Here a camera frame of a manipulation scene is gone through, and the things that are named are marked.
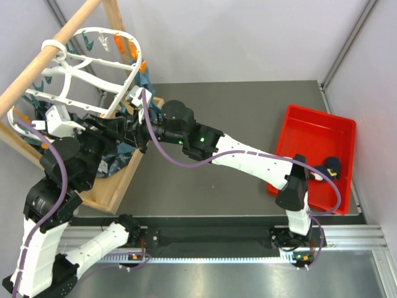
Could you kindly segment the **teal blue garment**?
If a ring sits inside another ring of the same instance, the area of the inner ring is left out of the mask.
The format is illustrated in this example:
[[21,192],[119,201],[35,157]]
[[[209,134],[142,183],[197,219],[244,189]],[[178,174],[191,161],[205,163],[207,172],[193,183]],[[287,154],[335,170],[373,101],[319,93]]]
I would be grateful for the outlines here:
[[152,93],[153,97],[150,102],[150,106],[149,107],[147,106],[146,100],[144,99],[143,107],[140,109],[136,109],[136,108],[130,106],[127,103],[126,98],[125,98],[125,103],[120,102],[120,104],[119,104],[120,109],[118,109],[116,111],[115,115],[123,116],[125,118],[128,115],[137,116],[139,123],[142,125],[142,131],[143,131],[144,138],[149,141],[150,134],[148,133],[146,121],[150,121],[152,123],[152,125],[160,124],[160,122],[163,119],[163,112],[162,112],[162,109],[154,101],[155,89],[154,89],[153,84],[150,80],[149,69],[146,65],[146,61],[144,61],[141,64],[140,69],[134,78],[134,86],[146,88],[147,90],[149,90]]

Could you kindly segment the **navy sock with yellow tag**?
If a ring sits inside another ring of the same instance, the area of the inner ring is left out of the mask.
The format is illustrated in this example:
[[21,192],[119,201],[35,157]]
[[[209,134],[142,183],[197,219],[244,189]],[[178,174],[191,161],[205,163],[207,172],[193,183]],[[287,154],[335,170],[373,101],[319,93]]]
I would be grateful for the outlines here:
[[[341,174],[341,162],[338,157],[330,156],[324,160],[323,164],[315,166],[315,169],[323,173],[330,180],[338,180]],[[318,173],[310,171],[309,176],[310,179],[315,181],[325,182],[325,179]]]

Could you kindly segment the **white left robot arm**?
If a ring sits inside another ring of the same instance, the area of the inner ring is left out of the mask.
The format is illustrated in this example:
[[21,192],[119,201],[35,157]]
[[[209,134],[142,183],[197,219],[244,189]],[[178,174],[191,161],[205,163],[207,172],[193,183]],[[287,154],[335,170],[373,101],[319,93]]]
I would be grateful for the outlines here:
[[38,124],[23,126],[48,147],[40,159],[45,175],[27,193],[17,266],[2,284],[13,297],[64,297],[114,249],[142,243],[140,224],[124,214],[79,248],[58,252],[61,237],[83,202],[80,193],[92,189],[102,157],[128,142],[127,121],[89,115],[54,141],[44,136]]

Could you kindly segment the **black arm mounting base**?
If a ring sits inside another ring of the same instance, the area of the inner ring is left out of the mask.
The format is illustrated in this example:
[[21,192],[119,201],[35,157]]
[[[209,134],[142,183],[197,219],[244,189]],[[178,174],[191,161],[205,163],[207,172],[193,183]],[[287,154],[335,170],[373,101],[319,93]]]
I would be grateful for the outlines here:
[[131,239],[136,248],[157,259],[242,260],[292,253],[292,263],[310,265],[326,246],[315,219],[309,232],[288,229],[286,216],[247,217],[134,217]]

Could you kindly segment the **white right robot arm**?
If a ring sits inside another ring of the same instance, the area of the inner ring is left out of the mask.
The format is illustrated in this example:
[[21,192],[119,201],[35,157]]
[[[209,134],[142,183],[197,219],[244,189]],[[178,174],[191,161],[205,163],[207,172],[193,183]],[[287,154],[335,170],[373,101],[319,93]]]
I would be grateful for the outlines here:
[[136,97],[127,103],[137,117],[131,132],[141,152],[152,141],[165,159],[181,168],[225,166],[269,183],[278,190],[275,202],[287,215],[291,241],[302,246],[311,240],[309,173],[304,156],[287,158],[245,145],[220,130],[198,123],[193,110],[181,101],[169,101],[157,107],[155,119],[151,117],[151,100]]

